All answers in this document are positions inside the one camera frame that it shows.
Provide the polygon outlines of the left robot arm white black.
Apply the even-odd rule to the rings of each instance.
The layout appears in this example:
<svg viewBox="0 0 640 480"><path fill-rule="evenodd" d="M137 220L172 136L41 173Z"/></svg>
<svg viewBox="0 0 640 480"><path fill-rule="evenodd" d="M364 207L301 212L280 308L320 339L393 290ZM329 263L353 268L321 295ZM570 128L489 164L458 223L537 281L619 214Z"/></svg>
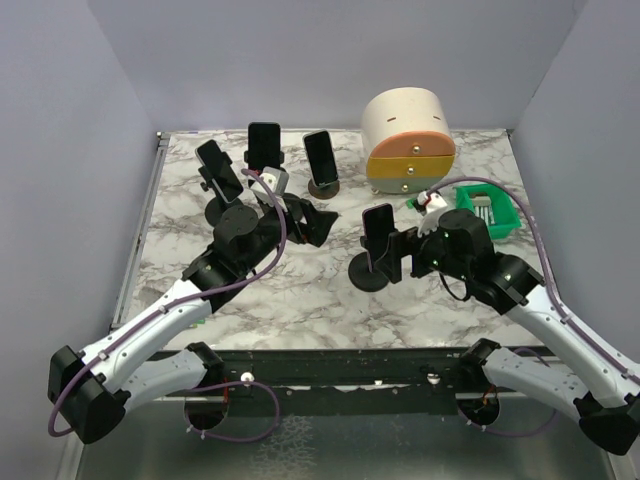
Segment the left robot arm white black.
<svg viewBox="0 0 640 480"><path fill-rule="evenodd" d="M182 390L206 395L224 388L224 363L203 342L163 360L152 357L269 274L287 242L322 246L338 217L293 194L265 205L261 213L241 203L227 208L214 226L212 242L159 300L83 349L63 346L52 355L49 435L61 436L56 421L63 418L67 434L95 443L147 402Z"/></svg>

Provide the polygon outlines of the purple smartphone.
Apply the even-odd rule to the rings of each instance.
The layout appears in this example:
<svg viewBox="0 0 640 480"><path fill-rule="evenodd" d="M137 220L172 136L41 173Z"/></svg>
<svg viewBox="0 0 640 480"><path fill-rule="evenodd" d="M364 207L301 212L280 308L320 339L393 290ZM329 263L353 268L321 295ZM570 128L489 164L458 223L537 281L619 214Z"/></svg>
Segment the purple smartphone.
<svg viewBox="0 0 640 480"><path fill-rule="evenodd" d="M364 236L368 241L385 240L395 231L393 206L384 203L364 210L362 222Z"/></svg>

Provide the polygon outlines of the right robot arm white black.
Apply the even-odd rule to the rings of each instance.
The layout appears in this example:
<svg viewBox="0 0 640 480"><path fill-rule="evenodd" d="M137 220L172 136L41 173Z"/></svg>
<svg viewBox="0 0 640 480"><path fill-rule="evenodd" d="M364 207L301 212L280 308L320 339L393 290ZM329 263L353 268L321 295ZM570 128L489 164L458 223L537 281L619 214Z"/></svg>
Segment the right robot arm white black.
<svg viewBox="0 0 640 480"><path fill-rule="evenodd" d="M494 309L543 342L570 372L527 361L488 340L459 367L461 383L481 391L505 387L534 398L576 421L598 447L626 454L639 436L639 365L616 350L561 301L527 262L495 250L486 224L467 209L425 216L426 229L399 231L389 204L365 211L361 244L371 266L389 282L431 272L461 280L466 297Z"/></svg>

